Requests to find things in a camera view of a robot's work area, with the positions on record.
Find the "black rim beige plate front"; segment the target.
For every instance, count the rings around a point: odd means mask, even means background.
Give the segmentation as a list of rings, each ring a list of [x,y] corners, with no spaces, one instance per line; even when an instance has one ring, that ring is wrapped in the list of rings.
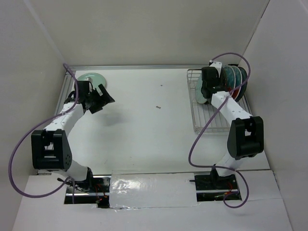
[[[224,70],[223,67],[221,68],[221,72],[220,72],[220,77],[219,77],[219,79],[220,79],[221,85],[223,85],[223,86],[226,87],[226,86],[227,86],[228,79],[227,79],[226,71]]]

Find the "mint floral plate front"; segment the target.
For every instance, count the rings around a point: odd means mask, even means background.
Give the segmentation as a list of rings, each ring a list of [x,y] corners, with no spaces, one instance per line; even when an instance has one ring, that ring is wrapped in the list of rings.
[[[201,89],[202,89],[202,75],[199,76],[196,86],[195,86],[195,99],[199,104],[207,103],[207,99],[203,96]]]

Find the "mint floral plate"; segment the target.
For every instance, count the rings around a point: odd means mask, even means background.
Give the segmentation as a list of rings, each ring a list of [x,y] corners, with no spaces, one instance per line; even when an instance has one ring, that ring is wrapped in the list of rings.
[[[85,73],[77,78],[78,81],[86,81],[86,77],[91,77],[93,79],[92,86],[93,88],[98,88],[100,84],[103,84],[106,87],[106,79],[103,75],[99,73]]]
[[[207,103],[207,99],[203,96],[201,89],[202,89],[202,75],[199,76],[196,86],[195,86],[195,99],[199,104]]]

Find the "mint floral plate back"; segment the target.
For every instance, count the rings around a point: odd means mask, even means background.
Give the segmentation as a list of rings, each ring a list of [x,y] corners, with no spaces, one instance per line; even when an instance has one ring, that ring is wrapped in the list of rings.
[[[91,77],[93,79],[92,86],[93,88],[98,88],[100,84],[103,84],[106,87],[106,79],[103,75],[99,73],[85,73],[77,78],[78,81],[86,81],[86,77]]]

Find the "red teal plate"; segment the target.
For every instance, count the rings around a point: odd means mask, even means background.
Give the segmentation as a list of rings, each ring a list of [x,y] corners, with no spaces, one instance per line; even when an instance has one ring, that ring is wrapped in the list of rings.
[[[234,73],[235,73],[235,88],[237,88],[238,86],[240,86],[242,84],[242,81],[243,81],[242,73],[237,66],[232,65],[231,67],[232,67],[232,69],[234,70]],[[239,93],[240,93],[240,90],[241,90],[241,87],[239,87],[237,90],[235,90],[232,93],[232,98],[234,98],[236,100]]]
[[[227,83],[226,83],[227,90],[231,91],[236,86],[235,72],[234,72],[233,68],[229,65],[224,67],[224,71],[226,72],[226,76],[227,76]]]

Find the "red teal plate front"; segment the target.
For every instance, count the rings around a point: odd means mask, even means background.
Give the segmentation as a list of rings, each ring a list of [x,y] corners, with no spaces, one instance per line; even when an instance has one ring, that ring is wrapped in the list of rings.
[[[242,81],[243,81],[242,73],[237,66],[232,65],[231,67],[232,67],[232,69],[234,70],[234,73],[235,73],[235,88],[237,88],[238,86],[240,86],[242,84]],[[239,93],[240,93],[240,90],[241,90],[241,87],[239,87],[237,90],[235,90],[232,93],[232,98],[234,98],[236,100]]]

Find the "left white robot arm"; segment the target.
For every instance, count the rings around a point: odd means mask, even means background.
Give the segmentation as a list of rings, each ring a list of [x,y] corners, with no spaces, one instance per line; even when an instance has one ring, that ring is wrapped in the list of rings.
[[[57,171],[64,177],[73,178],[82,191],[93,190],[95,180],[92,170],[73,160],[68,135],[87,111],[94,114],[113,102],[103,84],[93,86],[88,80],[77,81],[59,115],[44,129],[31,134],[34,169]]]

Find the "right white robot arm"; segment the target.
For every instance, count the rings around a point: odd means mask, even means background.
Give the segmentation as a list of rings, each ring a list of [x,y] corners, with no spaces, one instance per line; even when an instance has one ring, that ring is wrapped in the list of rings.
[[[226,91],[222,69],[203,67],[199,79],[202,96],[210,100],[230,125],[227,152],[215,164],[216,173],[210,177],[212,187],[220,189],[226,184],[226,177],[234,174],[245,159],[264,151],[264,124],[261,117],[246,112]]]

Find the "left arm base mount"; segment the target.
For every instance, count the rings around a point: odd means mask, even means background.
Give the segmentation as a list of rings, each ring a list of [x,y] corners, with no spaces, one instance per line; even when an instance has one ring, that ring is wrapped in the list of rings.
[[[64,198],[65,205],[95,205],[97,208],[110,208],[111,175],[94,175],[93,184],[87,189],[81,188],[77,183],[73,188],[72,181],[66,184]]]

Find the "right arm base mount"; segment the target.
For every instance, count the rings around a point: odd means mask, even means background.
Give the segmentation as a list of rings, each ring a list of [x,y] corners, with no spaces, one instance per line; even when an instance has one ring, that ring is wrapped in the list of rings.
[[[241,200],[241,194],[235,175],[214,181],[210,175],[195,175],[189,180],[196,188],[198,202],[222,201],[225,195],[230,194],[226,200]]]

